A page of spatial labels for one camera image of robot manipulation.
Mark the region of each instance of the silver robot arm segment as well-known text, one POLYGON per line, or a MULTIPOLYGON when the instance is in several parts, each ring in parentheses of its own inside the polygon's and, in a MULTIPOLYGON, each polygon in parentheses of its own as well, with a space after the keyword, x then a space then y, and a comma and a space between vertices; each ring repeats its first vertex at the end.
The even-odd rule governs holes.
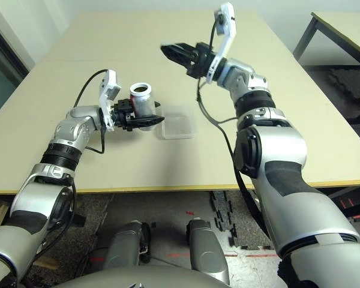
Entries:
POLYGON ((58 124, 40 163, 15 197, 10 219, 0 226, 0 281, 8 273, 20 281, 48 231, 64 222, 74 171, 89 137, 100 127, 98 106, 74 108, 58 124))
POLYGON ((307 146, 275 108, 267 80, 229 59, 217 83, 235 105, 234 163, 254 184, 283 260, 279 276, 289 287, 360 287, 360 236, 330 198, 303 180, 307 146))

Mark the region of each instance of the floor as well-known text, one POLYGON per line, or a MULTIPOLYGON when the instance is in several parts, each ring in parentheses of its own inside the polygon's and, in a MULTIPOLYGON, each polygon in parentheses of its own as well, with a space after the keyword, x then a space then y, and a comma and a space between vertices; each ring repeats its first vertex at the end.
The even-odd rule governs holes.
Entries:
MULTIPOLYGON (((308 73, 344 117, 353 117, 360 113, 357 104, 329 84, 326 72, 308 73)), ((354 125, 353 128, 360 136, 360 125, 354 125)), ((248 213, 240 212, 242 223, 239 228, 245 246, 251 247, 250 250, 232 246, 230 232, 221 232, 216 227, 215 212, 207 191, 114 194, 112 199, 109 195, 96 195, 96 201, 91 197, 81 196, 82 205, 86 207, 82 213, 88 217, 86 226, 91 229, 80 231, 85 228, 73 228, 65 237, 65 242, 50 251, 49 255, 60 262, 61 267, 58 270, 48 272, 45 268, 33 268, 34 277, 40 276, 39 273, 44 275, 44 278, 36 278, 38 281, 35 284, 38 286, 50 287, 72 278, 79 260, 86 252, 94 247, 107 247, 119 227, 136 219, 147 222, 152 227, 152 255, 160 260, 152 259, 149 265, 169 265, 163 262, 165 261, 190 268, 185 229, 192 218, 200 217, 211 222, 211 227, 227 255, 232 287, 286 287, 277 277, 280 259, 274 250, 263 249, 266 244, 257 236, 258 232, 255 230, 258 228, 253 226, 253 220, 248 213), (45 276, 48 273, 57 276, 50 279, 45 276)), ((354 223, 354 226, 360 233, 360 222, 354 223)), ((91 253, 87 266, 79 267, 78 273, 86 274, 101 269, 105 254, 106 250, 91 253)))

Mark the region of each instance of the black floor mat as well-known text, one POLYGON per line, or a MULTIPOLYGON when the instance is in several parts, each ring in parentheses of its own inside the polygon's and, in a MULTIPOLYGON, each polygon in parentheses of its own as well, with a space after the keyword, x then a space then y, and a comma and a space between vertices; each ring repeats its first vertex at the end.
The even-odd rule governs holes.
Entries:
POLYGON ((360 70, 331 69, 329 79, 342 93, 360 105, 360 70))

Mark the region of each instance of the black ribbed joint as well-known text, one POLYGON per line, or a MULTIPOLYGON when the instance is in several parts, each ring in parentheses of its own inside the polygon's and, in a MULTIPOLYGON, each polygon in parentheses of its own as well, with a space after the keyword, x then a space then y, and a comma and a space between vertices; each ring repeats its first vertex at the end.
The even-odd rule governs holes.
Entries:
POLYGON ((50 143, 40 163, 47 163, 75 171, 82 153, 75 147, 65 144, 50 143))
POLYGON ((245 93, 235 103, 236 116, 237 118, 240 118, 241 115, 247 113, 248 111, 260 107, 276 108, 276 105, 268 92, 257 90, 245 93))

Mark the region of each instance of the white wall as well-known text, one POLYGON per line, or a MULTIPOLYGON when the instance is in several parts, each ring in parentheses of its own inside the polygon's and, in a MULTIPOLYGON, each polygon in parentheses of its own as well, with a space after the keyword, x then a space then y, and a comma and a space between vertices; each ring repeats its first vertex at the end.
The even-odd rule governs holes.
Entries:
MULTIPOLYGON (((230 1, 236 9, 257 10, 291 51, 307 27, 312 11, 360 12, 360 0, 230 1)), ((81 12, 211 9, 212 13, 222 2, 224 0, 0 0, 0 30, 26 65, 32 68, 81 12)), ((303 54, 301 62, 310 65, 357 64, 319 32, 303 54)))

